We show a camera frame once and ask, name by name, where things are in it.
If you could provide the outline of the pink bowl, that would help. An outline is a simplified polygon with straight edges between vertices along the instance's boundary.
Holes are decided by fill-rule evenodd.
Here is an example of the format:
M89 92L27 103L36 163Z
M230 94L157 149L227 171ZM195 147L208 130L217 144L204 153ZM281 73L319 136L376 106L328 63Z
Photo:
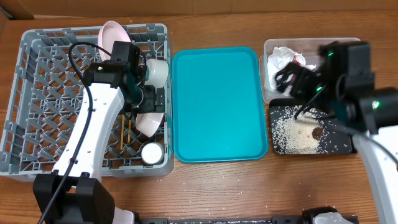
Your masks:
M147 137L152 137L163 119L163 113L137 114L136 129Z

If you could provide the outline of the red snack wrapper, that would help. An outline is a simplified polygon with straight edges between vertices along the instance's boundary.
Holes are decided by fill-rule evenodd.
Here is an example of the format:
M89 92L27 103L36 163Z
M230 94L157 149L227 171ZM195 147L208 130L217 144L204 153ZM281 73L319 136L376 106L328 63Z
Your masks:
M305 61L301 56L295 55L293 57L292 63L294 64L293 69L292 69L293 77L292 77L290 83L293 85L297 81L297 79L302 78L303 75L305 74Z

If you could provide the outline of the wooden chopstick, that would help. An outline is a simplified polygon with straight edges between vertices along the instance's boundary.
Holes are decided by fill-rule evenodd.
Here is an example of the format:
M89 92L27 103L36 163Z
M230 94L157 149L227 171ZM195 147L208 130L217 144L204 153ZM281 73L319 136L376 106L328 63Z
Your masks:
M121 141L120 141L120 150L123 150L124 147L124 115L121 117Z
M131 136L129 134L131 131L131 116L132 116L132 113L130 113L128 116L127 143L131 142Z

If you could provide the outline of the grey-green bowl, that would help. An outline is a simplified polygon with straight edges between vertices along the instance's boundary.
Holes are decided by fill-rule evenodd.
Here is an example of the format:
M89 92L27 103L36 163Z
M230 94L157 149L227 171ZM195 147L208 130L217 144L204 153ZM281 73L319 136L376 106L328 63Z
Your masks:
M165 60L149 59L145 85L163 88L169 75L169 65Z

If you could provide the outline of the white napkin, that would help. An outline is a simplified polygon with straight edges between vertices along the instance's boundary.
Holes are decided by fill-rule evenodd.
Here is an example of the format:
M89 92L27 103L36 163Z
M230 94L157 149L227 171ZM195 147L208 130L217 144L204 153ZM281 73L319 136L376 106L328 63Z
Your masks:
M314 70L317 67L315 64L307 63L302 54L299 54L288 47L274 47L272 54L267 58L269 83L273 90L276 89L275 74L282 70L289 62L292 62L295 55L299 55L304 59L306 68Z

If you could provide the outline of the brown food scrap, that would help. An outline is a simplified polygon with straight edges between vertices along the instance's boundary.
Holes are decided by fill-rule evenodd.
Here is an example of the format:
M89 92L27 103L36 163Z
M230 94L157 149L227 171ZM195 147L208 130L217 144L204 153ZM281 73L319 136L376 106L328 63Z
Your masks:
M323 136L323 130L322 130L322 128L317 127L317 128L315 128L315 129L313 129L313 131L312 131L312 137L313 137L314 139L316 139L317 141L319 141L319 140L321 140L322 136Z

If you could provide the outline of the white cup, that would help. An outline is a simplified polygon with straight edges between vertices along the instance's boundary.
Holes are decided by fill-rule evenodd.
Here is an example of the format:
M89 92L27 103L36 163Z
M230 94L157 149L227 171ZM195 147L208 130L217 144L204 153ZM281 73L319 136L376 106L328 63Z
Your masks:
M151 142L142 148L141 157L147 165L158 164L164 158L164 149L161 144Z

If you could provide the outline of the white round plate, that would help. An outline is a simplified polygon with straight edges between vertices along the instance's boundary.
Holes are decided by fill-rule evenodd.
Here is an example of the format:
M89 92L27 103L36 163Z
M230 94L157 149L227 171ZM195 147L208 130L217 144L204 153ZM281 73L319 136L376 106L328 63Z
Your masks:
M124 28L115 21L108 21L99 31L98 46L111 55L99 50L101 60L127 62L130 43L131 40Z

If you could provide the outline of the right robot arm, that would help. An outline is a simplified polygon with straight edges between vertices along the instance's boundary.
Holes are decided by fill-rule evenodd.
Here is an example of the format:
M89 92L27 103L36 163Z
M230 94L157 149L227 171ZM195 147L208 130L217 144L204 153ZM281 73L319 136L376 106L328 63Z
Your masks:
M290 88L302 105L342 122L365 166L380 223L397 223L397 89L375 87L371 47L365 41L332 42L318 49L321 65L295 62L275 74L276 88Z

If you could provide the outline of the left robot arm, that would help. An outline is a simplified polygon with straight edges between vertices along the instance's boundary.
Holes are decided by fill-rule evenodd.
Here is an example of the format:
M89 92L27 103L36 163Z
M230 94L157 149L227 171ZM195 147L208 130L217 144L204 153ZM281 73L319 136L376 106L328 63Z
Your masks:
M101 183L108 140L119 114L161 113L165 90L146 85L146 56L131 42L115 41L110 58L81 72L83 102L65 150L50 174L38 174L33 192L42 213L39 223L138 223L122 210Z

